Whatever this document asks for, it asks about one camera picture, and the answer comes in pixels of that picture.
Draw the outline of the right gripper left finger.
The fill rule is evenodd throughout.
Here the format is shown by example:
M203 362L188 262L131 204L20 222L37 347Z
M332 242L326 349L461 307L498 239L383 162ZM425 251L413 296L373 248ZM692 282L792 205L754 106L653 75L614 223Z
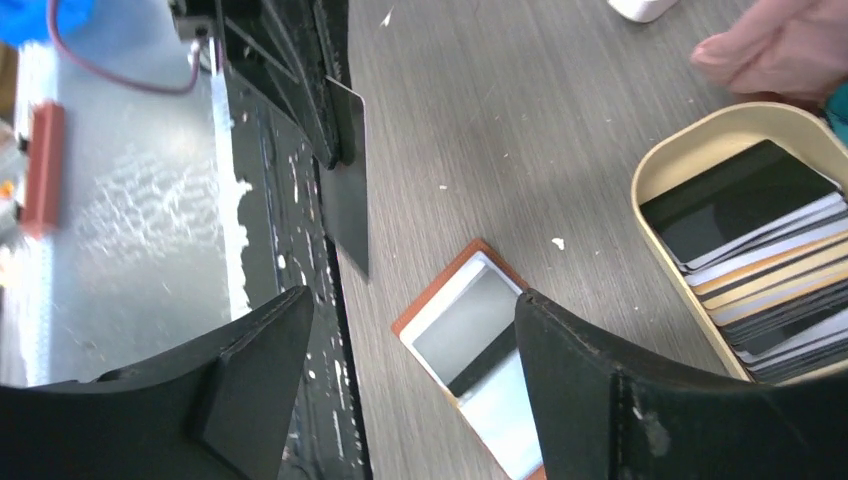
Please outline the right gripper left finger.
M273 479L313 320L291 288L90 382L1 390L5 479Z

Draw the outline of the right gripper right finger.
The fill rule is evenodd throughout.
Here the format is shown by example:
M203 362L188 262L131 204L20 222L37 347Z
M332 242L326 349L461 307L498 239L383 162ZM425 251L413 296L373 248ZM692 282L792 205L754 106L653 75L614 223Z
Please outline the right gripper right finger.
M514 325L550 479L843 479L847 377L699 370L529 290Z

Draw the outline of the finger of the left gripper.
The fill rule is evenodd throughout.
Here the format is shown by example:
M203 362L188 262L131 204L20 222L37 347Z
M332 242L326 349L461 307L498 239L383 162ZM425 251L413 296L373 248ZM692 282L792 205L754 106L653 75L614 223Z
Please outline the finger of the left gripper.
M227 65L305 134L319 162L313 83L320 52L312 2L234 0L215 6Z
M312 15L318 40L319 78L313 83L320 127L322 166L350 164L355 114L344 87L351 86L348 36L349 1L313 1Z

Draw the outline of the brown leather card holder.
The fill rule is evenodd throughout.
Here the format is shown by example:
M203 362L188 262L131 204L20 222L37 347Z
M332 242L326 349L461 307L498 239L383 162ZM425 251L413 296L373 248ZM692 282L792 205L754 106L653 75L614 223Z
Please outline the brown leather card holder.
M511 479L546 472L517 347L527 283L472 240L392 325L392 331Z

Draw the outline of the beige oval card tray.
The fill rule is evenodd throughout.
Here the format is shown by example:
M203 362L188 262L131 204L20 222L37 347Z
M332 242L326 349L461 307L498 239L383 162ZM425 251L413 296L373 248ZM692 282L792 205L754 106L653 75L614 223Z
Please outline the beige oval card tray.
M648 151L630 198L732 378L779 384L846 368L843 354L810 342L743 348L745 327L785 326L847 278L847 147L823 119L775 102L720 109Z

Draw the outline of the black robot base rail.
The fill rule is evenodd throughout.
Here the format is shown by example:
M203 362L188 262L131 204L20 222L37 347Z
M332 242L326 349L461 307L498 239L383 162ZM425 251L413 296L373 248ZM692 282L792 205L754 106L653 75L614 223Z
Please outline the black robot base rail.
M338 257L323 215L322 168L302 129L234 67L215 87L217 153L243 195L222 212L230 302L258 334L232 356L214 408L239 459L265 479L368 479Z

